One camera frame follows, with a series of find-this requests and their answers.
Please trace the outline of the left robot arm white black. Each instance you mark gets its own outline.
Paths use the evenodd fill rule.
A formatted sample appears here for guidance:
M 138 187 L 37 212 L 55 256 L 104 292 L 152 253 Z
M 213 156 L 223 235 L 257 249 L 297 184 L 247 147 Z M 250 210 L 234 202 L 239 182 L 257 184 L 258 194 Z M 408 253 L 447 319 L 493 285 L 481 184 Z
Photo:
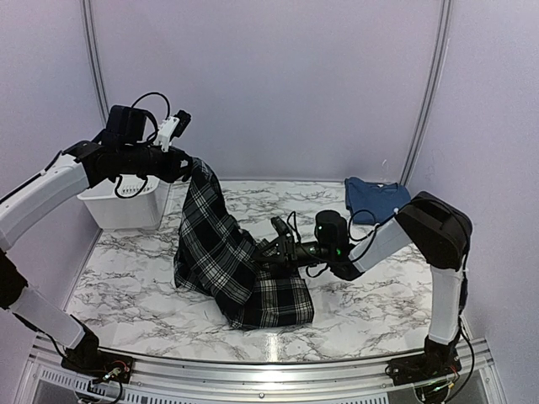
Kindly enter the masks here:
M 98 337 L 32 287 L 7 252 L 61 204 L 105 180 L 125 175 L 166 183 L 187 180 L 192 158 L 170 141 L 180 137 L 190 121 L 184 110 L 158 123 L 145 109 L 115 105 L 105 127 L 91 141 L 59 151 L 48 166 L 1 199 L 1 307 L 26 327 L 61 344 L 64 363 L 77 370 L 97 375 L 106 367 Z

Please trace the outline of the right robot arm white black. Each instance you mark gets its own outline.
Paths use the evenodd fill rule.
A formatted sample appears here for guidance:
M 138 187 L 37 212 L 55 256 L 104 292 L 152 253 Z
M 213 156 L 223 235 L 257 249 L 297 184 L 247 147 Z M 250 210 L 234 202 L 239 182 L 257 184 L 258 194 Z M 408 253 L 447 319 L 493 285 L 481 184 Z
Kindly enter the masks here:
M 467 303 L 467 260 L 472 221 L 462 211 L 426 191 L 396 208 L 388 218 L 373 221 L 360 239 L 350 234 L 351 222 L 335 210 L 315 215 L 312 242 L 303 242 L 296 216 L 271 220 L 277 236 L 255 254 L 257 263 L 274 273 L 290 274 L 300 267 L 323 264 L 337 278 L 353 281 L 382 263 L 423 266 L 431 275 L 431 319 L 424 352 L 410 362 L 392 363 L 394 373 L 419 371 L 434 377 L 443 369 L 457 369 L 457 344 L 462 312 Z

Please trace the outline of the plaid black white garment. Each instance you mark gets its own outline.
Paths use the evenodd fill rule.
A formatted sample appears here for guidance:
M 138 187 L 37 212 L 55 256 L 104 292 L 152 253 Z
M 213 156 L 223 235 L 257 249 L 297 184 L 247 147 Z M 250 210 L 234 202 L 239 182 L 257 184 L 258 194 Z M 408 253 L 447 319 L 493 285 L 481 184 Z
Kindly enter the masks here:
M 254 259 L 267 245 L 227 211 L 218 177 L 194 158 L 173 258 L 174 283 L 212 297 L 236 329 L 288 327 L 312 322 L 314 305 L 297 270 L 275 274 Z

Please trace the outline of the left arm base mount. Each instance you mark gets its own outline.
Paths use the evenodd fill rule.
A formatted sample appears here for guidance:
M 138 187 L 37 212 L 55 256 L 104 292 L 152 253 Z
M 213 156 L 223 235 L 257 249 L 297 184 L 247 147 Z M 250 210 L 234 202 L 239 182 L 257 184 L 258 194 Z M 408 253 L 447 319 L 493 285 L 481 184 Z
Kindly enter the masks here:
M 101 350 L 87 356 L 74 353 L 66 353 L 65 356 L 61 360 L 63 369 L 89 375 L 99 381 L 106 381 L 106 375 L 108 375 L 109 380 L 119 381 L 123 384 L 130 381 L 134 365 L 134 359 L 131 356 Z

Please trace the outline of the blue t-shirt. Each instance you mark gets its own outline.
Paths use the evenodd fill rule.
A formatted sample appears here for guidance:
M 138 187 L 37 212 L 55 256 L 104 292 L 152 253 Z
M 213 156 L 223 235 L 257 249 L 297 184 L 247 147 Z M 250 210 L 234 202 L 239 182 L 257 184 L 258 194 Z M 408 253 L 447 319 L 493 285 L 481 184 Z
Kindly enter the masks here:
M 357 177 L 344 181 L 345 207 L 357 225 L 382 224 L 411 201 L 399 183 L 366 182 Z

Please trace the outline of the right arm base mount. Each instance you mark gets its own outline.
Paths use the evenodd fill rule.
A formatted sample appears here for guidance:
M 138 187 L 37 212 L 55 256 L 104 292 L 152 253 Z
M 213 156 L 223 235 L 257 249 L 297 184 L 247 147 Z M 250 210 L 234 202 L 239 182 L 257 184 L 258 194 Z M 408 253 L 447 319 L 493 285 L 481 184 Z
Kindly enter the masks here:
M 394 385 L 406 385 L 455 375 L 461 370 L 460 358 L 456 354 L 443 359 L 438 353 L 421 353 L 391 359 L 385 373 Z

